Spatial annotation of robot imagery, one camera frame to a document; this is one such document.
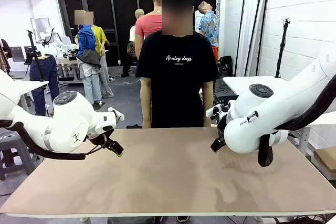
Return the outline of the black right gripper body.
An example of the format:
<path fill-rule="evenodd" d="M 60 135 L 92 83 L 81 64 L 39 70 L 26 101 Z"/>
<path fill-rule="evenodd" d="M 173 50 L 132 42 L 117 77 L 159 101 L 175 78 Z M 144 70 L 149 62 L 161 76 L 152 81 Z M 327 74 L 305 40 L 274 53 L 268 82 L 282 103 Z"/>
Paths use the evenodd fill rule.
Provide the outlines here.
<path fill-rule="evenodd" d="M 218 111 L 215 114 L 215 119 L 216 119 L 216 122 L 217 122 L 218 138 L 220 140 L 223 140 L 224 139 L 224 129 L 227 125 L 227 123 L 226 123 L 227 112 Z"/>

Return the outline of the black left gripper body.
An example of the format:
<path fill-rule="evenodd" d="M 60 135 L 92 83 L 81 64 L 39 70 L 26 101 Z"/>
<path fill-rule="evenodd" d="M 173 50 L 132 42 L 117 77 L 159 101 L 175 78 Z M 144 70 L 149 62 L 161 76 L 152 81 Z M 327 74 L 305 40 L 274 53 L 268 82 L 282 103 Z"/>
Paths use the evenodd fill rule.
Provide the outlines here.
<path fill-rule="evenodd" d="M 113 145 L 113 140 L 110 138 L 110 135 L 113 133 L 113 129 L 110 129 L 102 134 L 99 134 L 95 137 L 88 138 L 88 140 L 93 144 L 93 145 L 98 145 L 98 146 L 112 146 Z"/>

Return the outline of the person's right forearm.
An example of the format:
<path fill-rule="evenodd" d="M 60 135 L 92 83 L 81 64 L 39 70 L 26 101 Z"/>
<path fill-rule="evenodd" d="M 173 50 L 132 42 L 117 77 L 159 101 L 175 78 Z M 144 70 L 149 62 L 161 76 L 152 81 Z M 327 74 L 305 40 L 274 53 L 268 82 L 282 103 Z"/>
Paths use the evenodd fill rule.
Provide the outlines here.
<path fill-rule="evenodd" d="M 152 98 L 151 79 L 141 78 L 140 100 L 142 108 L 142 127 L 144 129 L 151 128 L 151 98 Z"/>

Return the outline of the black step stool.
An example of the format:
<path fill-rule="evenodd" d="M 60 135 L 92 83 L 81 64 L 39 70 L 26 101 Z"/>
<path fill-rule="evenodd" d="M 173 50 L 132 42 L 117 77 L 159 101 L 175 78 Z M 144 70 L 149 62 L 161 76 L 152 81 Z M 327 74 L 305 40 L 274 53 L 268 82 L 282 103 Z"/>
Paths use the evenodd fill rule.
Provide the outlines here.
<path fill-rule="evenodd" d="M 222 56 L 219 58 L 219 74 L 223 75 L 226 73 L 227 76 L 233 76 L 233 68 L 232 68 L 232 57 L 231 56 Z"/>

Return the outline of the person in black t-shirt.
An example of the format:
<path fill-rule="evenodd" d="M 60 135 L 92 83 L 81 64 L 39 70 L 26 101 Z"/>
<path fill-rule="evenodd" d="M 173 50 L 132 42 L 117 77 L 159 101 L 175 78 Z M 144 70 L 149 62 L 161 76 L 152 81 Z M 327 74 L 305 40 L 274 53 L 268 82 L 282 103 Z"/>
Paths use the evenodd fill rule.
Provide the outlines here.
<path fill-rule="evenodd" d="M 218 79 L 210 41 L 193 30 L 194 0 L 162 0 L 162 29 L 143 43 L 137 74 L 151 79 L 151 128 L 202 127 L 203 83 Z"/>

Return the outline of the mannequin in dark jeans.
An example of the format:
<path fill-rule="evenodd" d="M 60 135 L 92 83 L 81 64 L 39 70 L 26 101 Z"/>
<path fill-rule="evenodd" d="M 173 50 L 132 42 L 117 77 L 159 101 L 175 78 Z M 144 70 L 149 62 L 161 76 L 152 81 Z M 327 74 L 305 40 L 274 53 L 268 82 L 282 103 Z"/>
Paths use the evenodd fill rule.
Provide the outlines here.
<path fill-rule="evenodd" d="M 53 55 L 42 56 L 38 58 L 40 65 L 40 70 L 38 69 L 37 62 L 35 59 L 32 60 L 30 64 L 29 78 L 30 81 L 39 81 L 40 73 L 45 81 L 48 81 L 48 86 L 50 90 L 51 101 L 57 97 L 59 92 L 58 85 L 58 72 L 55 57 Z M 42 88 L 38 88 L 32 91 L 32 96 L 34 99 L 35 114 L 39 116 L 46 115 L 46 102 L 45 93 Z"/>

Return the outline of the seated person in dark clothes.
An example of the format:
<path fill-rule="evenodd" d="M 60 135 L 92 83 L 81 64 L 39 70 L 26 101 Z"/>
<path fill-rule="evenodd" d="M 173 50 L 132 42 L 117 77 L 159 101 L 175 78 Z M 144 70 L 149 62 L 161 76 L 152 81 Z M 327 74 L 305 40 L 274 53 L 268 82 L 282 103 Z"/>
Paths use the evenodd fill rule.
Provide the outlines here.
<path fill-rule="evenodd" d="M 129 76 L 131 65 L 134 62 L 137 62 L 137 57 L 135 54 L 135 45 L 133 41 L 129 41 L 127 45 L 127 55 L 125 56 L 125 59 L 124 59 L 121 77 L 125 78 Z"/>

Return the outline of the white table with thin top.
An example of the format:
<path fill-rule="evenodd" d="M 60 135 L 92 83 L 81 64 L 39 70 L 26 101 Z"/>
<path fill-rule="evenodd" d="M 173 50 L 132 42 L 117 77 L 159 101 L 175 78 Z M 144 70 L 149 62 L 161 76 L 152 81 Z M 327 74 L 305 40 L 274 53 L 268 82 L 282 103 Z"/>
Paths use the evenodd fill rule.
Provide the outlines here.
<path fill-rule="evenodd" d="M 22 108 L 29 112 L 28 105 L 25 99 L 25 94 L 31 92 L 32 90 L 38 88 L 44 88 L 49 82 L 48 81 L 16 81 L 20 90 L 20 102 Z"/>

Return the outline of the grey plastic stool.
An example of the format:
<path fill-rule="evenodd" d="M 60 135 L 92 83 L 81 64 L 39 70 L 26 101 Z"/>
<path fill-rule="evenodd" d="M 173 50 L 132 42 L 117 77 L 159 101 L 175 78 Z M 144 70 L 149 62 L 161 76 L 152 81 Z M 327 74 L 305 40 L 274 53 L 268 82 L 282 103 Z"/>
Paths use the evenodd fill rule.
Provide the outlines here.
<path fill-rule="evenodd" d="M 25 170 L 30 175 L 35 170 L 33 159 L 26 144 L 17 132 L 0 133 L 0 180 L 11 172 Z"/>

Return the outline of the black tripod stand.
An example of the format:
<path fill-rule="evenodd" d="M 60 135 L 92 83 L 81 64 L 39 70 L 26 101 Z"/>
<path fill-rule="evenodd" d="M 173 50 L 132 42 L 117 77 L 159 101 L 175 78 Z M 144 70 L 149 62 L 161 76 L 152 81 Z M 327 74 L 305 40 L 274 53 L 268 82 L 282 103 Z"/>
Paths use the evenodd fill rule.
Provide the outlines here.
<path fill-rule="evenodd" d="M 282 55 L 283 51 L 286 45 L 286 33 L 288 29 L 288 25 L 290 24 L 290 20 L 288 18 L 285 18 L 283 21 L 283 33 L 282 33 L 282 39 L 280 43 L 280 49 L 279 49 L 279 56 L 277 60 L 277 68 L 276 68 L 276 73 L 275 73 L 275 78 L 280 77 L 280 67 L 281 67 L 281 62 L 282 62 Z"/>
<path fill-rule="evenodd" d="M 38 72 L 39 72 L 39 79 L 40 79 L 40 81 L 45 81 L 44 78 L 43 78 L 43 74 L 41 72 L 40 63 L 39 63 L 39 59 L 38 59 L 38 56 L 37 56 L 37 48 L 34 45 L 33 33 L 28 29 L 27 29 L 27 32 L 28 32 L 29 41 L 30 41 L 30 44 L 31 44 L 31 47 L 32 47 L 31 55 L 32 55 L 32 58 L 35 60 L 35 63 L 36 63 L 36 66 L 37 66 L 37 69 L 38 69 Z"/>

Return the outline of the mannequin in floral blue shirt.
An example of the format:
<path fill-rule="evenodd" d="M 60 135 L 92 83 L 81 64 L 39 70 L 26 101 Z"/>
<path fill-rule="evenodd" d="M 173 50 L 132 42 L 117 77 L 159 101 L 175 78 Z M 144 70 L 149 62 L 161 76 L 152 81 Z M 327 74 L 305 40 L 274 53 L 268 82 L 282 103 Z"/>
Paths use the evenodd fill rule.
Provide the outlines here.
<path fill-rule="evenodd" d="M 219 45 L 219 24 L 218 18 L 210 3 L 202 1 L 198 6 L 198 11 L 203 14 L 199 25 L 199 33 L 204 35 L 211 43 L 216 62 L 218 62 Z"/>

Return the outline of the brown cardboard box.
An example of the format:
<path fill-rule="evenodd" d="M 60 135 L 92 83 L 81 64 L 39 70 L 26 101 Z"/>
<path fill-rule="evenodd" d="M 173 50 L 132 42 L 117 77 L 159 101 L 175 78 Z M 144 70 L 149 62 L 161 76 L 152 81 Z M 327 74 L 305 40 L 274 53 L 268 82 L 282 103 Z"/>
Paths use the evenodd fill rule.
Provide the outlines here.
<path fill-rule="evenodd" d="M 326 179 L 336 180 L 336 146 L 315 150 L 311 161 Z"/>

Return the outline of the bald mannequin in white shirt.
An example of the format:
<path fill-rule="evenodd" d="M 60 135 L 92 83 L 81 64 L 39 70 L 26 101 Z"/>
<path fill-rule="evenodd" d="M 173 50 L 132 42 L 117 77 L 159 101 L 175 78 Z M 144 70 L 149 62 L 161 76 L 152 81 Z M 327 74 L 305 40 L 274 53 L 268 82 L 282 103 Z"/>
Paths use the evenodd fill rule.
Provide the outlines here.
<path fill-rule="evenodd" d="M 137 9 L 134 14 L 135 14 L 136 20 L 138 20 L 140 17 L 144 15 L 144 11 L 143 9 Z M 130 42 L 135 41 L 135 25 L 133 25 L 130 28 L 129 41 Z"/>

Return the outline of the black wall conduit pipes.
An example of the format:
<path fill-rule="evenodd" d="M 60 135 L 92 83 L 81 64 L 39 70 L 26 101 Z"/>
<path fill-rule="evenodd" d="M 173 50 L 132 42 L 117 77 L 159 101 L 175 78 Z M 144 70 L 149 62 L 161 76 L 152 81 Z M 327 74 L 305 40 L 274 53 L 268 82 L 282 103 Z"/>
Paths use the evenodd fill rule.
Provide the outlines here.
<path fill-rule="evenodd" d="M 238 30 L 234 75 L 258 75 L 267 0 L 243 0 Z"/>

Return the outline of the grey framed wall board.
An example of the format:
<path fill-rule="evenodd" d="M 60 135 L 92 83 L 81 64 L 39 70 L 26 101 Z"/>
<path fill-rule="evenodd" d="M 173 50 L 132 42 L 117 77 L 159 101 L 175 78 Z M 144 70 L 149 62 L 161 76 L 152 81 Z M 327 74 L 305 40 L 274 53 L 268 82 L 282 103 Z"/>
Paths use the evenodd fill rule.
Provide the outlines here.
<path fill-rule="evenodd" d="M 41 44 L 44 40 L 50 38 L 51 27 L 49 18 L 31 18 L 30 22 L 36 43 Z"/>

